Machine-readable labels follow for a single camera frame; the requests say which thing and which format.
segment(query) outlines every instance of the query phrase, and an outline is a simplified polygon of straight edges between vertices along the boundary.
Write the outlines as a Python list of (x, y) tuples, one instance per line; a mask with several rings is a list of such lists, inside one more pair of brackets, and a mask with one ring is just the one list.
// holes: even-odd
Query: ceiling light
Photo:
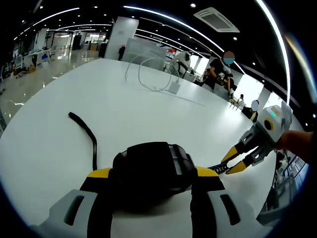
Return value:
[(159, 34), (156, 34), (156, 33), (150, 32), (150, 31), (145, 31), (145, 30), (141, 30), (141, 29), (137, 29), (137, 30), (138, 30), (138, 31), (143, 31), (143, 32), (146, 32), (146, 33), (149, 33), (149, 34), (154, 34), (154, 35), (157, 35), (157, 36), (159, 36), (159, 37), (165, 38), (165, 39), (167, 39), (167, 40), (169, 40), (169, 41), (173, 41), (173, 42), (175, 42), (175, 43), (178, 43), (178, 44), (182, 45), (183, 47), (188, 48), (189, 50), (191, 50), (191, 51), (195, 52), (196, 54), (200, 55), (201, 57), (206, 58), (206, 57), (203, 56), (202, 54), (200, 54), (200, 53), (194, 51), (193, 49), (191, 49), (191, 48), (187, 47), (186, 45), (183, 45), (183, 44), (181, 44), (181, 43), (179, 43), (179, 42), (177, 42), (177, 41), (175, 41), (175, 40), (172, 40), (172, 39), (170, 39), (170, 38), (167, 38), (167, 37), (165, 37), (165, 36), (161, 36), (161, 35), (159, 35)]
[(282, 50), (282, 54), (283, 54), (283, 58), (284, 58), (284, 63), (285, 63), (285, 71), (286, 71), (286, 81), (287, 81), (287, 100), (286, 100), (286, 104), (289, 105), (289, 101), (290, 101), (290, 97), (291, 97), (291, 75), (290, 75), (290, 69), (289, 69), (289, 63), (288, 63), (288, 58), (287, 58), (287, 52), (286, 52), (286, 48), (283, 42), (283, 38), (282, 35), (278, 29), (278, 26), (272, 16), (272, 14), (270, 13), (269, 9), (267, 8), (267, 6), (264, 4), (264, 2), (262, 0), (256, 0), (257, 3), (259, 4), (259, 6), (261, 7), (261, 9), (263, 10), (263, 12), (265, 13), (266, 17), (268, 18), (271, 26), (274, 29), (274, 32), (277, 36), (279, 45), (281, 47)]
[(81, 31), (95, 31), (96, 29), (84, 29), (84, 30), (75, 30), (75, 31), (79, 31), (79, 32), (81, 32)]
[(73, 25), (73, 26), (61, 27), (61, 28), (58, 28), (58, 30), (69, 28), (69, 27), (76, 27), (76, 26), (78, 27), (78, 26), (111, 26), (111, 25), (110, 24), (81, 24), (81, 25)]
[[(162, 13), (159, 13), (159, 12), (156, 12), (156, 11), (151, 11), (151, 10), (147, 10), (147, 9), (144, 9), (144, 8), (140, 8), (140, 7), (135, 7), (135, 6), (123, 6), (124, 8), (130, 8), (130, 9), (135, 9), (135, 10), (140, 10), (140, 11), (146, 11), (146, 12), (150, 12), (150, 13), (153, 13), (153, 14), (156, 14), (156, 15), (159, 15), (159, 16), (162, 16), (162, 17), (165, 17), (167, 19), (170, 19), (172, 21), (175, 21), (189, 29), (191, 29), (192, 31), (195, 31), (197, 34), (201, 35), (202, 37), (204, 37), (206, 40), (208, 40), (209, 42), (211, 42), (213, 45), (215, 45), (218, 49), (220, 49), (222, 52), (224, 52), (224, 50), (219, 46), (217, 45), (214, 41), (212, 41), (211, 39), (209, 39), (207, 36), (205, 36), (203, 33), (201, 33), (200, 31), (196, 30), (195, 28), (185, 24), (184, 22), (181, 22), (180, 20), (177, 20), (173, 17), (170, 17), (170, 16), (167, 16), (167, 15), (164, 15)], [(241, 72), (243, 74), (246, 74), (245, 71), (240, 67), (240, 65), (234, 61), (234, 63), (237, 65), (237, 67), (241, 70)]]
[(49, 19), (49, 18), (51, 18), (53, 16), (56, 16), (56, 15), (59, 15), (59, 14), (62, 14), (62, 13), (68, 12), (68, 11), (78, 10), (78, 9), (79, 9), (79, 7), (76, 7), (76, 8), (72, 8), (72, 9), (69, 9), (69, 10), (65, 10), (65, 11), (61, 11), (61, 12), (55, 13), (55, 14), (53, 14), (51, 16), (48, 16), (48, 17), (38, 21), (37, 23), (33, 24), (33, 26), (35, 26), (36, 24), (39, 24), (40, 22), (45, 21), (45, 20), (47, 20), (47, 19)]
[[(165, 43), (162, 42), (162, 41), (159, 41), (159, 40), (157, 40), (157, 39), (152, 39), (152, 38), (149, 38), (149, 37), (147, 37), (147, 36), (142, 36), (142, 35), (139, 35), (139, 34), (134, 34), (134, 35), (136, 35), (136, 36), (141, 36), (141, 37), (145, 37), (145, 38), (148, 38), (148, 39), (150, 39), (150, 40), (158, 41), (158, 42), (160, 42), (160, 43), (165, 44)], [(171, 45), (171, 44), (166, 44), (166, 45), (171, 46), (171, 47), (173, 47), (173, 48), (175, 48), (175, 49), (178, 49), (179, 51), (182, 51), (181, 49), (179, 49), (179, 48), (177, 48), (177, 47), (175, 47), (175, 46), (173, 46), (173, 45)]]

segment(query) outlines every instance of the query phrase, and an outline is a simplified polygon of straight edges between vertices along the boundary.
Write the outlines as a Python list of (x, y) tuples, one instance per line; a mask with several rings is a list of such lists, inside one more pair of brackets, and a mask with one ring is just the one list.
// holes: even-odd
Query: human hand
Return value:
[(275, 148), (277, 150), (285, 150), (287, 149), (288, 144), (288, 138), (289, 138), (289, 131), (286, 131), (282, 134), (282, 136), (277, 141)]

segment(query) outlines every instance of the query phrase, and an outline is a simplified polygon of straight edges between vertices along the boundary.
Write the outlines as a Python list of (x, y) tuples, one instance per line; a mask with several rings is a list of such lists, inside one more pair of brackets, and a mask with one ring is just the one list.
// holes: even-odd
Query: ceiling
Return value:
[[(111, 4), (107, 1), (94, 1), (92, 4), (89, 4), (89, 2), (80, 3), (65, 0), (44, 0), (41, 2), (43, 8), (37, 8), (37, 10), (34, 12), (38, 1), (29, 1), (28, 3), (21, 1), (21, 4), (16, 4), (14, 6), (14, 12), (16, 13), (14, 19), (10, 22), (10, 25), (7, 25), (5, 28), (7, 36), (5, 44), (12, 44), (13, 38), (18, 36), (28, 27), (31, 28), (26, 31), (25, 34), (27, 34), (28, 32), (29, 34), (31, 34), (34, 30), (39, 30), (46, 27), (50, 29), (57, 29), (60, 27), (79, 24), (109, 24), (110, 26), (92, 26), (93, 29), (96, 29), (96, 32), (102, 31), (104, 33), (107, 33), (109, 37), (112, 28), (112, 21), (116, 21), (116, 18), (118, 16), (134, 16), (136, 19), (139, 19), (138, 29), (165, 36), (167, 38), (170, 38), (171, 40), (180, 42), (181, 44), (194, 49), (195, 51), (203, 55), (212, 53), (210, 49), (218, 55), (223, 55), (221, 50), (219, 50), (210, 41), (206, 40), (201, 35), (184, 27), (179, 23), (152, 13), (123, 8), (124, 5), (137, 6), (166, 14), (190, 25), (191, 27), (202, 32), (212, 41), (217, 43), (225, 51), (232, 51), (235, 54), (236, 61), (242, 65), (247, 66), (243, 67), (243, 70), (247, 74), (262, 82), (263, 78), (259, 77), (258, 74), (252, 72), (253, 70), (255, 70), (272, 79), (282, 88), (287, 90), (285, 64), (277, 37), (273, 29), (271, 28), (270, 23), (266, 19), (264, 13), (255, 1), (248, 0), (241, 3), (241, 1), (227, 0), (212, 1), (212, 3), (209, 3), (208, 1), (195, 0), (193, 2), (197, 5), (196, 8), (191, 8), (190, 3), (192, 3), (192, 1), (187, 0), (117, 0), (115, 2), (112, 2)], [(283, 4), (276, 2), (277, 1), (267, 1), (269, 6), (272, 7), (271, 10), (274, 14), (275, 19), (279, 21), (279, 28), (283, 31), (283, 33), (292, 32), (295, 36), (299, 37), (299, 39), (302, 39), (302, 30), (309, 28), (307, 24), (305, 25), (306, 27), (302, 28), (298, 23), (298, 18), (295, 18), (294, 14), (291, 11), (287, 14)], [(75, 7), (79, 7), (80, 9), (54, 16), (32, 27), (34, 23), (52, 14)], [(225, 17), (227, 17), (239, 29), (240, 33), (216, 32), (207, 24), (193, 16), (194, 13), (208, 7), (214, 7)], [(79, 28), (69, 27), (67, 29), (78, 30)], [(153, 35), (151, 33), (141, 31), (137, 31), (137, 33), (147, 37)], [(181, 47), (181, 49), (184, 50), (186, 49), (180, 44), (177, 44), (173, 41), (167, 41), (167, 43), (174, 45), (175, 47)], [(308, 115), (308, 117), (311, 117), (314, 111), (314, 107), (309, 97), (303, 72), (299, 67), (299, 64), (292, 50), (290, 49), (290, 47), (288, 47), (286, 41), (284, 42), (290, 62), (292, 79), (291, 94), (294, 99), (301, 105), (301, 108), (297, 108), (297, 106), (293, 102), (291, 102), (290, 105), (294, 109), (294, 113), (295, 111), (300, 112), (300, 116), (304, 117), (305, 120), (307, 120), (306, 114)], [(303, 40), (301, 42), (305, 42), (307, 44), (315, 44), (312, 40)], [(308, 54), (308, 57), (312, 61), (312, 64), (315, 66), (315, 55)], [(240, 69), (235, 65), (232, 65), (232, 68), (240, 71)], [(273, 90), (278, 95), (280, 95), (280, 97), (286, 100), (286, 95), (279, 89), (274, 87), (266, 80), (264, 84), (267, 88)]]

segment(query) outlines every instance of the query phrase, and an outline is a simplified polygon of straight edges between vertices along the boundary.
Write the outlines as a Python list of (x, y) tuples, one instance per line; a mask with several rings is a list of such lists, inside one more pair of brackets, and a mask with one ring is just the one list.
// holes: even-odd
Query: white table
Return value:
[[(0, 140), (1, 182), (26, 224), (45, 220), (49, 208), (70, 190), (79, 189), (92, 171), (91, 140), (68, 117), (70, 111), (79, 115), (97, 138), (98, 168), (111, 167), (116, 154), (127, 147), (150, 141), (178, 144), (195, 165), (209, 167), (220, 163), (252, 125), (240, 110), (186, 80), (180, 80), (177, 95), (197, 103), (144, 88), (138, 82), (139, 66), (135, 64), (131, 64), (126, 81), (127, 66), (109, 59), (84, 64), (40, 90), (8, 124)], [(141, 79), (162, 87), (169, 75), (143, 67)], [(274, 167), (275, 155), (271, 153), (255, 167), (220, 178), (226, 189), (240, 194), (257, 215), (268, 195)], [(189, 211), (190, 192), (174, 199)], [(120, 222), (120, 216), (115, 216), (113, 226)]]
[(29, 54), (29, 55), (26, 55), (26, 56), (23, 58), (24, 64), (25, 64), (27, 67), (29, 67), (29, 66), (32, 64), (32, 56), (37, 55), (36, 65), (35, 65), (35, 68), (37, 68), (37, 67), (38, 67), (38, 64), (40, 64), (40, 62), (42, 62), (42, 56), (43, 56), (44, 54), (47, 54), (47, 55), (48, 55), (48, 61), (51, 62), (50, 52), (51, 52), (51, 50), (48, 49), (48, 50), (37, 51), (37, 52), (31, 53), (31, 54)]

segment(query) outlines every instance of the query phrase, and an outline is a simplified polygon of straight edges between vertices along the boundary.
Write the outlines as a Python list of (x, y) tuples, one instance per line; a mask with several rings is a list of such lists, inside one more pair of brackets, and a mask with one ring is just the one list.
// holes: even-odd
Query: white pillar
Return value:
[(105, 58), (117, 60), (119, 58), (119, 49), (122, 45), (126, 45), (129, 38), (132, 38), (139, 25), (139, 20), (118, 17), (113, 26), (110, 39), (108, 41)]
[(81, 35), (81, 38), (80, 38), (80, 43), (79, 43), (79, 45), (80, 46), (82, 46), (83, 44), (85, 44), (85, 38), (86, 38), (86, 35), (87, 35), (87, 32), (81, 32), (80, 33), (80, 35)]
[(264, 105), (266, 104), (266, 102), (268, 101), (269, 96), (271, 95), (271, 92), (268, 91), (266, 88), (263, 87), (258, 101), (259, 101), (259, 109), (258, 112), (262, 111), (262, 109), (264, 108)]
[(35, 41), (34, 41), (34, 50), (40, 50), (44, 46), (45, 37), (46, 37), (46, 31), (47, 28), (41, 29), (39, 32), (35, 35)]
[(198, 57), (198, 60), (197, 60), (195, 67), (194, 67), (194, 71), (196, 71), (201, 59), (202, 59), (201, 57)]

